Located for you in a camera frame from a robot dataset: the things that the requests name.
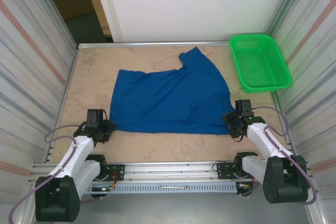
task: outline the cable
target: cable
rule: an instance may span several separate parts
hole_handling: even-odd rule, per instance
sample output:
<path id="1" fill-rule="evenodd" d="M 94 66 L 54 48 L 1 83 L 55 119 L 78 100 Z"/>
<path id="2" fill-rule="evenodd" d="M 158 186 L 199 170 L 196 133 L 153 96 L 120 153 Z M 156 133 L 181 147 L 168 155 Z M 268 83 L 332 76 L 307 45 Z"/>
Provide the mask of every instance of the cable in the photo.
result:
<path id="1" fill-rule="evenodd" d="M 232 137 L 233 141 L 235 141 L 236 143 L 239 143 L 243 140 L 244 135 L 241 135 L 241 138 L 239 140 L 235 140 L 235 138 L 232 136 L 232 134 L 231 134 L 231 137 Z"/>
<path id="2" fill-rule="evenodd" d="M 72 157 L 74 156 L 75 154 L 75 151 L 76 151 L 76 140 L 74 137 L 72 136 L 59 136 L 55 139 L 52 139 L 50 141 L 47 141 L 47 137 L 54 131 L 57 131 L 59 129 L 62 129 L 62 128 L 65 128 L 65 127 L 79 127 L 79 125 L 76 125 L 76 124 L 68 124 L 68 125 L 64 125 L 64 126 L 61 126 L 61 127 L 58 127 L 56 129 L 53 129 L 51 131 L 49 131 L 46 136 L 44 137 L 44 142 L 46 143 L 52 143 L 58 139 L 61 139 L 61 138 L 69 138 L 72 140 L 72 142 L 74 143 L 74 147 L 72 149 L 72 152 L 70 154 L 70 156 L 67 158 L 67 160 L 65 160 L 64 164 L 62 165 L 62 167 L 57 171 L 55 172 L 54 174 L 52 174 L 49 178 L 47 178 L 45 181 L 43 181 L 41 184 L 39 184 L 37 187 L 35 187 L 33 190 L 31 190 L 30 192 L 28 192 L 22 199 L 20 199 L 13 207 L 12 209 L 10 210 L 9 212 L 9 215 L 8 215 L 8 221 L 9 221 L 9 224 L 14 224 L 14 221 L 13 221 L 13 214 L 14 214 L 14 211 L 16 210 L 16 208 L 23 202 L 25 201 L 30 195 L 32 195 L 33 193 L 35 193 L 37 190 L 39 190 L 40 188 L 42 188 L 43 186 L 45 186 L 47 183 L 49 183 L 50 181 L 52 181 L 58 174 L 60 174 L 62 172 L 62 170 L 64 169 L 64 167 L 69 163 L 69 161 L 72 159 Z"/>
<path id="3" fill-rule="evenodd" d="M 113 178 L 113 175 L 114 175 L 114 177 L 115 177 L 115 181 L 114 181 L 114 183 L 118 182 L 118 175 L 116 174 L 115 171 L 111 170 L 111 171 L 110 171 L 110 175 L 111 175 L 112 178 Z"/>
<path id="4" fill-rule="evenodd" d="M 105 119 L 105 120 L 107 120 L 107 114 L 106 114 L 106 111 L 105 111 L 105 110 L 103 110 L 103 112 L 104 112 L 104 114 L 105 114 L 105 116 L 106 116 L 106 119 Z"/>
<path id="5" fill-rule="evenodd" d="M 313 198 L 312 198 L 312 200 L 311 201 L 308 201 L 308 202 L 303 202 L 303 204 L 304 205 L 311 205 L 311 204 L 313 204 L 315 201 L 316 201 L 316 199 L 317 199 L 317 191 L 316 191 L 316 188 L 315 188 L 315 186 L 314 186 L 314 184 L 313 184 L 313 182 L 310 180 L 310 178 L 309 178 L 309 176 L 307 175 L 307 173 L 306 172 L 304 172 L 304 170 L 299 166 L 299 164 L 298 163 L 296 163 L 295 162 L 295 160 L 294 159 L 292 159 L 286 152 L 284 152 L 283 150 L 280 150 L 280 146 L 278 146 L 274 141 L 273 141 L 273 139 L 270 137 L 270 135 L 268 135 L 268 133 L 267 133 L 267 129 L 271 129 L 271 130 L 273 130 L 275 133 L 277 133 L 279 136 L 286 136 L 287 134 L 288 134 L 288 132 L 289 132 L 289 122 L 288 122 L 288 120 L 287 120 L 287 118 L 285 117 L 285 115 L 281 112 L 281 111 L 279 111 L 279 110 L 277 110 L 276 108 L 273 108 L 273 107 L 269 107 L 269 106 L 259 106 L 259 107 L 255 107 L 255 108 L 253 108 L 252 110 L 255 110 L 255 109 L 271 109 L 271 110 L 274 110 L 274 111 L 276 111 L 278 114 L 280 114 L 282 117 L 283 117 L 283 119 L 284 119 L 284 121 L 285 121 L 285 123 L 286 123 L 286 131 L 285 131 L 285 133 L 284 134 L 281 134 L 281 133 L 279 133 L 274 127 L 272 127 L 272 126 L 269 126 L 269 125 L 267 125 L 265 128 L 264 128 L 264 134 L 266 135 L 266 137 L 268 138 L 268 140 L 271 142 L 271 144 L 282 154 L 282 155 L 284 155 L 298 170 L 299 170 L 299 172 L 303 175 L 303 177 L 305 177 L 305 179 L 307 180 L 307 182 L 308 182 L 308 184 L 310 185 L 310 187 L 311 187 L 311 189 L 312 189 L 312 191 L 313 191 Z"/>
<path id="6" fill-rule="evenodd" d="M 214 166 L 215 166 L 215 164 L 217 164 L 217 163 L 219 163 L 219 162 L 222 162 L 222 163 L 224 163 L 224 164 L 226 164 L 227 162 L 225 162 L 225 161 L 216 161 L 216 162 L 214 162 L 214 164 L 212 165 L 212 170 L 214 171 L 214 172 L 218 172 L 218 170 L 215 170 L 214 169 Z"/>

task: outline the white wall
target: white wall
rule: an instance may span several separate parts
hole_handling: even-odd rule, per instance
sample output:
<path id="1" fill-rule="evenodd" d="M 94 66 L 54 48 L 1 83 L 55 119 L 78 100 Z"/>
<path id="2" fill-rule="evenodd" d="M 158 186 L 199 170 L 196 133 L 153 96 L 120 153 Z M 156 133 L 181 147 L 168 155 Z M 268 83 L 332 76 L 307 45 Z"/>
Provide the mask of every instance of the white wall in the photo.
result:
<path id="1" fill-rule="evenodd" d="M 115 42 L 228 40 L 262 33 L 283 0 L 101 0 Z"/>

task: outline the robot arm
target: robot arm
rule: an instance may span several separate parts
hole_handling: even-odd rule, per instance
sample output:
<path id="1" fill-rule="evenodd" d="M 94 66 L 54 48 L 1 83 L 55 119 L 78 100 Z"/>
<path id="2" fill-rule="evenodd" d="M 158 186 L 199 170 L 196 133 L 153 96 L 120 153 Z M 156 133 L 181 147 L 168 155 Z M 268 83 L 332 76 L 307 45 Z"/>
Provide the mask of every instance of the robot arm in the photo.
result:
<path id="1" fill-rule="evenodd" d="M 284 156 L 283 151 L 292 157 L 296 163 L 307 172 L 306 161 L 302 156 L 293 156 L 266 129 L 266 122 L 259 116 L 254 116 L 250 100 L 236 101 L 236 112 L 230 112 L 223 117 L 227 122 L 232 138 L 247 136 L 252 140 L 265 162 L 256 153 L 238 153 L 235 159 L 240 173 L 251 174 L 263 186 L 264 195 L 270 203 L 306 201 L 308 198 L 308 183 L 298 169 Z"/>
<path id="2" fill-rule="evenodd" d="M 35 193 L 37 221 L 69 221 L 79 213 L 80 199 L 95 178 L 107 174 L 107 164 L 103 155 L 90 155 L 97 143 L 109 140 L 115 124 L 103 120 L 103 110 L 88 110 L 87 120 L 73 134 L 76 140 L 63 157 L 60 164 L 47 177 L 39 177 L 37 187 L 48 177 L 62 168 L 62 164 L 76 151 L 69 163 L 48 184 Z"/>

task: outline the table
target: table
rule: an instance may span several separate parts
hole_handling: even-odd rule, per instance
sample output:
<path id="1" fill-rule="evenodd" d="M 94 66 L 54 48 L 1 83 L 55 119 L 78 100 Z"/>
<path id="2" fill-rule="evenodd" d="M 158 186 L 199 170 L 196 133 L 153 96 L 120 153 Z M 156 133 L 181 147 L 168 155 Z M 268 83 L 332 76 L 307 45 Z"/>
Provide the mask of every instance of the table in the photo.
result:
<path id="1" fill-rule="evenodd" d="M 87 109 L 110 111 L 115 80 L 120 69 L 157 72 L 179 69 L 179 55 L 193 47 L 81 48 L 72 76 L 60 125 L 80 124 Z M 199 49 L 224 77 L 234 107 L 235 100 L 251 99 L 252 106 L 274 106 L 271 93 L 242 92 L 228 46 L 200 46 Z M 278 115 L 272 110 L 258 110 L 267 124 L 281 131 Z M 76 129 L 61 129 L 58 135 L 72 135 Z M 276 136 L 285 146 L 283 137 Z M 55 143 L 51 163 L 59 163 L 70 146 L 69 140 Z M 115 131 L 109 142 L 97 144 L 93 154 L 103 154 L 107 162 L 185 162 L 231 160 L 237 152 L 260 154 L 248 138 L 236 143 L 229 135 L 133 133 Z"/>

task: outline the striped metal wall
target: striped metal wall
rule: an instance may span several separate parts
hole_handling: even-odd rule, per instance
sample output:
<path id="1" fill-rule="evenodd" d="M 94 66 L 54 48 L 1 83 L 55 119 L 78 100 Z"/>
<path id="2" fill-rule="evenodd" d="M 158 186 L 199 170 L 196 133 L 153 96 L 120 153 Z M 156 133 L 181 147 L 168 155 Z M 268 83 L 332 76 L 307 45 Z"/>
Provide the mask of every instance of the striped metal wall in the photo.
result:
<path id="1" fill-rule="evenodd" d="M 54 127 L 76 45 L 49 0 L 0 0 L 0 223 Z"/>
<path id="2" fill-rule="evenodd" d="M 278 92 L 293 144 L 336 223 L 336 0 L 294 0 L 274 37 L 293 76 Z"/>

